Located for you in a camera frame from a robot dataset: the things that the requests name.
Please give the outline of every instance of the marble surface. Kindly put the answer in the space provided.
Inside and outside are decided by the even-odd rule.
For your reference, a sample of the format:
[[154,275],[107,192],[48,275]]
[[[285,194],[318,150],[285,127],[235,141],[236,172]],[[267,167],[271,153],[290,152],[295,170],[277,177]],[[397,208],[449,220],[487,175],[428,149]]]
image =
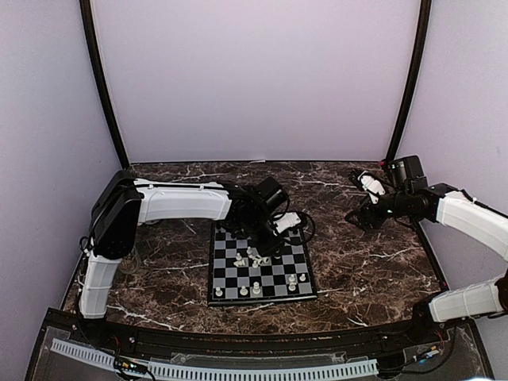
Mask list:
[[[210,221],[166,220],[137,231],[142,265],[135,275],[117,273],[108,319],[195,333],[316,333],[408,319],[412,305],[439,290],[415,233],[394,221],[364,233],[344,221],[363,195],[347,177],[372,163],[284,162],[138,164],[137,177],[157,181],[239,184],[276,178],[291,209],[311,214],[317,225],[309,243],[318,298],[243,307],[208,307]],[[129,260],[122,266],[129,268]],[[76,286],[65,310],[73,310]]]

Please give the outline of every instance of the white square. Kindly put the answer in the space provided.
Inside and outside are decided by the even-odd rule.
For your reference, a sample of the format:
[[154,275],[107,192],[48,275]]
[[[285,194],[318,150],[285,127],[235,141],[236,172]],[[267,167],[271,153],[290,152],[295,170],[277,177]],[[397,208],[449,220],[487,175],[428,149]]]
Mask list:
[[260,276],[261,275],[261,268],[258,267],[258,268],[254,268],[254,267],[249,267],[248,268],[248,276]]
[[225,267],[225,259],[219,258],[214,260],[214,268],[224,268]]
[[298,272],[298,273],[308,272],[307,264],[296,264],[294,266],[294,268],[296,269],[296,272]]
[[228,267],[225,269],[226,278],[236,278],[238,276],[237,268]]
[[261,284],[263,286],[273,286],[273,276],[271,275],[264,275],[261,277]]
[[225,248],[225,241],[215,241],[214,247],[216,250],[222,250]]
[[225,288],[225,278],[215,278],[214,279],[214,293],[215,293],[215,289],[217,287]]
[[298,289],[300,290],[300,294],[312,294],[312,287],[309,282],[300,283]]
[[293,246],[291,248],[293,250],[293,254],[303,254],[304,251],[303,251],[303,246]]
[[225,298],[226,299],[236,299],[238,298],[238,289],[235,288],[226,288],[225,289]]
[[274,264],[271,266],[273,275],[284,275],[284,266],[282,264]]
[[227,248],[225,250],[225,257],[226,258],[236,258],[237,257],[237,250],[235,248]]
[[285,284],[278,284],[275,286],[275,296],[286,296],[287,286]]
[[283,264],[294,264],[293,256],[283,256]]

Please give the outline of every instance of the chess piece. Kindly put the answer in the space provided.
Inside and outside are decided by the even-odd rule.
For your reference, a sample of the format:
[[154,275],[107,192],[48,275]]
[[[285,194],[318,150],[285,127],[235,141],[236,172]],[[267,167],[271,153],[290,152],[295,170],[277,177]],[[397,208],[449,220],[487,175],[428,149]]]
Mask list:
[[236,267],[243,267],[243,266],[245,266],[245,260],[242,258],[242,260],[237,260],[236,262],[233,262],[233,264]]
[[254,282],[254,287],[252,288],[252,293],[258,295],[261,292],[261,287],[258,282]]

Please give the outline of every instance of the white robotic arm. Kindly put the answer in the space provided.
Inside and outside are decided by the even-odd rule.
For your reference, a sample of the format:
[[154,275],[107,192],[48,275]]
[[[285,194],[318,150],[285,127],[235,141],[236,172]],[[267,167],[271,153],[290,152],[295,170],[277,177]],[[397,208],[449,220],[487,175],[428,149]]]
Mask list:
[[261,256],[271,256],[283,246],[281,234],[302,223],[297,213],[273,218],[287,197],[270,177],[257,186],[240,187],[160,183],[119,171],[92,210],[87,244],[82,246],[88,259],[79,311],[86,319],[105,316],[114,275],[122,258],[133,249],[138,225],[168,218],[221,221],[225,229],[250,236]]
[[[361,229],[378,229],[389,217],[411,216],[429,219],[454,228],[497,252],[508,262],[508,216],[471,198],[465,191],[446,184],[427,186],[417,156],[384,165],[394,188],[386,193],[382,180],[366,171],[353,171],[352,182],[368,196],[346,216]],[[508,273],[487,282],[445,291],[426,301],[435,322],[508,311]]]
[[[508,219],[482,206],[459,191],[448,192],[437,206],[436,221],[449,226],[497,252],[508,262]],[[430,313],[434,321],[503,312],[498,283],[503,275],[488,282],[446,291],[434,298]]]

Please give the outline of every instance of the black square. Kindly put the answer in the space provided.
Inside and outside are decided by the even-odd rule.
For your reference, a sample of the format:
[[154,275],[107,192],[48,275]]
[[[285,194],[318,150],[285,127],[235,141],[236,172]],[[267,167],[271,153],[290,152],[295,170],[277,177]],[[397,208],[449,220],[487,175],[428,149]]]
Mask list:
[[283,256],[290,256],[293,254],[293,249],[291,246],[284,246],[283,249],[280,251],[281,255]]
[[273,284],[276,286],[280,284],[286,284],[286,276],[285,275],[273,275]]
[[238,277],[248,277],[248,267],[239,267],[237,269]]
[[238,287],[238,279],[237,278],[226,278],[225,279],[225,286],[227,288]]
[[303,254],[294,254],[294,262],[296,264],[304,264],[305,263],[305,255]]
[[217,296],[215,294],[215,289],[212,290],[212,298],[213,299],[225,299],[225,292],[224,290],[222,290],[222,295],[221,296]]
[[[300,276],[301,275],[305,275],[305,280],[303,282],[300,280]],[[307,274],[306,272],[302,272],[300,274],[297,274],[296,277],[298,278],[298,283],[307,283],[307,282],[310,282],[310,280],[309,280],[309,274]]]
[[225,278],[225,268],[215,268],[214,278]]
[[284,273],[296,274],[296,267],[293,264],[285,264],[284,265]]
[[271,266],[261,266],[261,275],[273,275]]
[[251,277],[249,280],[251,287],[254,286],[254,282],[258,282],[259,284],[261,284],[261,277],[260,276]]
[[271,258],[271,264],[283,264],[283,258],[280,256],[279,258],[275,258],[274,256]]
[[263,286],[263,296],[275,296],[275,287]]
[[291,237],[290,238],[291,245],[299,246],[302,243],[302,238],[300,237]]
[[287,288],[287,293],[288,293],[289,295],[299,294],[299,293],[300,293],[300,290],[298,289],[298,284],[296,285],[296,288],[294,289],[294,291],[291,291],[291,290],[289,289],[289,287],[288,287],[288,288]]
[[225,258],[225,250],[223,248],[215,249],[215,258],[217,259]]
[[242,294],[240,294],[241,287],[238,287],[238,298],[250,298],[251,297],[251,291],[247,287],[245,289],[247,290],[247,294],[242,295]]
[[225,259],[225,266],[226,266],[227,268],[234,268],[234,267],[236,267],[236,266],[235,266],[235,262],[236,262],[236,261],[237,261],[237,259],[236,259],[236,258],[226,258],[226,259]]

